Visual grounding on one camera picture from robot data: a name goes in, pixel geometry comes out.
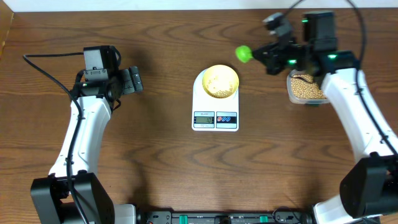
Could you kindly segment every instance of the container of beans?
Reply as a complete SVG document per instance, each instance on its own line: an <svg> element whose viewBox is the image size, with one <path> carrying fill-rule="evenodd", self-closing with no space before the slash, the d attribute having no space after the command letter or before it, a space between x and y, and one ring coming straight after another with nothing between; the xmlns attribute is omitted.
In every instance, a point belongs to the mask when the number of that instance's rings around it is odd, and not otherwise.
<svg viewBox="0 0 398 224"><path fill-rule="evenodd" d="M290 72L287 76L287 92L292 103L313 105L329 103L318 85L312 81L313 77L305 72L296 70Z"/></svg>

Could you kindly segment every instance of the scale control panel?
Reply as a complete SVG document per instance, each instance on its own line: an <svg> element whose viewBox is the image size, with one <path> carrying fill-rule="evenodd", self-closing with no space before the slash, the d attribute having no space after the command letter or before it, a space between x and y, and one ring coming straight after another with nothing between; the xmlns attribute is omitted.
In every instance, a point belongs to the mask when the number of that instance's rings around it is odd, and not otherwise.
<svg viewBox="0 0 398 224"><path fill-rule="evenodd" d="M195 111L193 114L193 127L195 129L209 129L207 131L221 131L222 129L236 131L239 128L238 113L227 111Z"/></svg>

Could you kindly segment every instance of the green object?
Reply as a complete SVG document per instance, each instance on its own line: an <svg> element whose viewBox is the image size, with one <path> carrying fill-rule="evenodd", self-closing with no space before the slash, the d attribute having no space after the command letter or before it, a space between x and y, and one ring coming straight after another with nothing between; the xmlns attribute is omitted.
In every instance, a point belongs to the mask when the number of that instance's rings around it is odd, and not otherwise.
<svg viewBox="0 0 398 224"><path fill-rule="evenodd" d="M265 215L260 216L260 222L261 223L268 222L268 216Z"/></svg>
<svg viewBox="0 0 398 224"><path fill-rule="evenodd" d="M250 59L253 58L250 47L245 45L237 47L235 50L235 54L237 58L243 63L247 63L248 61L250 61Z"/></svg>
<svg viewBox="0 0 398 224"><path fill-rule="evenodd" d="M188 215L180 215L180 224L188 224Z"/></svg>
<svg viewBox="0 0 398 224"><path fill-rule="evenodd" d="M288 60L287 61L289 63L289 65L294 65L295 63L297 63L297 60Z"/></svg>
<svg viewBox="0 0 398 224"><path fill-rule="evenodd" d="M328 57L333 60L337 57L337 55L328 55Z"/></svg>

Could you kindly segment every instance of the yellow bowl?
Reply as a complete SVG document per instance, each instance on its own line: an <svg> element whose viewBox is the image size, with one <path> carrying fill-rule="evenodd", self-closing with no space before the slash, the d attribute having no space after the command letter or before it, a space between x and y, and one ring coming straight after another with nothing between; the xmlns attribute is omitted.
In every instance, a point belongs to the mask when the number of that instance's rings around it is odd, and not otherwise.
<svg viewBox="0 0 398 224"><path fill-rule="evenodd" d="M239 78L232 68L226 65L214 65L203 74L202 85L210 96L227 98L238 89Z"/></svg>

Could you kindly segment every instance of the grain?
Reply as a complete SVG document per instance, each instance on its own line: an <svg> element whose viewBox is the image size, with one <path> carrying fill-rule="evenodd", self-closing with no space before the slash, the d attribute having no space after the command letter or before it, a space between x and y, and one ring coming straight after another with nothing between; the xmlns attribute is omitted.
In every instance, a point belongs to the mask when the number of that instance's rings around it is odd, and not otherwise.
<svg viewBox="0 0 398 224"><path fill-rule="evenodd" d="M292 91L295 96L303 99L326 99L318 85L316 83L311 83L313 81L313 77L311 75L293 75L292 77ZM304 78L310 83L306 83L305 81L294 77Z"/></svg>

